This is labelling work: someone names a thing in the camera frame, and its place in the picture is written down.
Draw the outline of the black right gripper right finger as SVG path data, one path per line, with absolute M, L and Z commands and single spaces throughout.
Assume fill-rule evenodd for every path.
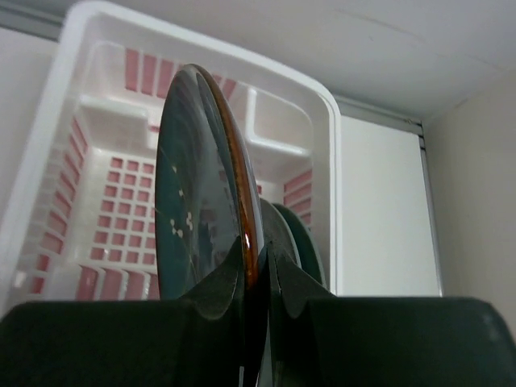
M 515 342 L 476 298 L 338 297 L 273 245 L 260 386 L 512 386 Z

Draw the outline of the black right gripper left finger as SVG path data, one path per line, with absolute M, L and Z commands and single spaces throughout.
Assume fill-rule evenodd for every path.
M 158 251 L 160 299 L 27 302 L 1 321 L 4 386 L 249 386 L 243 328 L 243 254 L 237 237 L 224 261 L 178 298 L 172 244 Z

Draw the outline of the grey-green plate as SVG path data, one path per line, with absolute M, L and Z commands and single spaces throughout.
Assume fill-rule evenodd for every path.
M 280 211 L 270 202 L 260 199 L 264 246 L 260 249 L 260 263 L 265 264 L 267 257 L 273 256 L 276 274 L 279 276 L 278 262 L 286 261 L 300 266 L 300 259 L 293 234 Z
M 291 231 L 298 249 L 301 268 L 322 287 L 328 289 L 321 256 L 311 231 L 291 209 L 278 203 L 273 203 L 273 206 L 283 216 Z

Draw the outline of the dark teal speckled plate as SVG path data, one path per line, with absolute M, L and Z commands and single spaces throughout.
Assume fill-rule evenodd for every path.
M 226 259 L 244 283 L 264 267 L 264 226 L 248 151 L 228 101 L 198 64 L 173 77 L 156 151 L 156 267 L 160 297 L 181 297 Z

